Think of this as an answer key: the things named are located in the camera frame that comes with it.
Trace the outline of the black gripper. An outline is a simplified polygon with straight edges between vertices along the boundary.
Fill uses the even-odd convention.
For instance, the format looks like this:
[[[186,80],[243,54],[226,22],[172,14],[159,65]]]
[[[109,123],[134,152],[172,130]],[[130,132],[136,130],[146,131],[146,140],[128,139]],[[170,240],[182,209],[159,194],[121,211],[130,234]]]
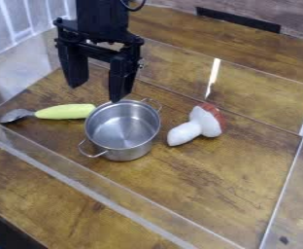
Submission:
[[[142,9],[128,0],[75,0],[75,18],[57,18],[55,47],[69,86],[74,89],[89,79],[87,58],[110,61],[109,97],[113,103],[132,88],[143,39],[128,32],[128,13]]]

